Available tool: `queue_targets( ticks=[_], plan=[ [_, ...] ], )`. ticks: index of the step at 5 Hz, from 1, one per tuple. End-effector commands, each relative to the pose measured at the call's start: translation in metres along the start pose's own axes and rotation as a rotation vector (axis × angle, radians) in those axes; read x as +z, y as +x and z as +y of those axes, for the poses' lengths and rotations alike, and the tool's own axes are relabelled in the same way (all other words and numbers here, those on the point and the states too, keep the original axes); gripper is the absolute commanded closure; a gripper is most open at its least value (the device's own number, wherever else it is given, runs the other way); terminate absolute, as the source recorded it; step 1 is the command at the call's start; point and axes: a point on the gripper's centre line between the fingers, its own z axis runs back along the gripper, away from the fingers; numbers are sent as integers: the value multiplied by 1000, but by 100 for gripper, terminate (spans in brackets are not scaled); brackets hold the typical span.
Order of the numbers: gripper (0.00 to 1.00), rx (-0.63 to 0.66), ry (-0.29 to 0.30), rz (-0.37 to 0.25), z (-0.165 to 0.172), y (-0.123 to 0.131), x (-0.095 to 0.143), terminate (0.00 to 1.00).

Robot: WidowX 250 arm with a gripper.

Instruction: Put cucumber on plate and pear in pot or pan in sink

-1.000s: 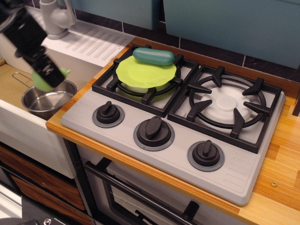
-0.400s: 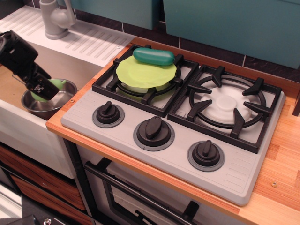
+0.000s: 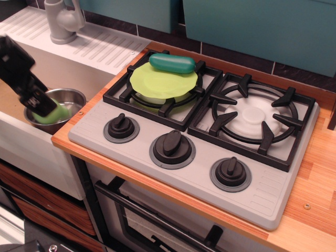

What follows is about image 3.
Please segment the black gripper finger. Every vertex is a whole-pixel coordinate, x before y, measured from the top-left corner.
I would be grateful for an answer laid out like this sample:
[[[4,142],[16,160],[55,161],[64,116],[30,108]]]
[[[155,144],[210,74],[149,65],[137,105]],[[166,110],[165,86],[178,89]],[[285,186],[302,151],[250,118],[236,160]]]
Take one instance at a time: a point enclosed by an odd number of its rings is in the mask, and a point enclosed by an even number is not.
[[[46,117],[57,108],[46,91],[46,86],[34,74],[29,73],[19,88],[19,100],[31,112]]]

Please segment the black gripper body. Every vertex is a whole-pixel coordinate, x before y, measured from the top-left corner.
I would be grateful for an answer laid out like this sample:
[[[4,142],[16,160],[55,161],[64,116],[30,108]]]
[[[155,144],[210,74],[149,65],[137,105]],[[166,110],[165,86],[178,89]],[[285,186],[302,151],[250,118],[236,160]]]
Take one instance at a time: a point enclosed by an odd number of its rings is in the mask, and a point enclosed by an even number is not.
[[[18,95],[28,88],[34,59],[9,36],[1,35],[1,79]]]

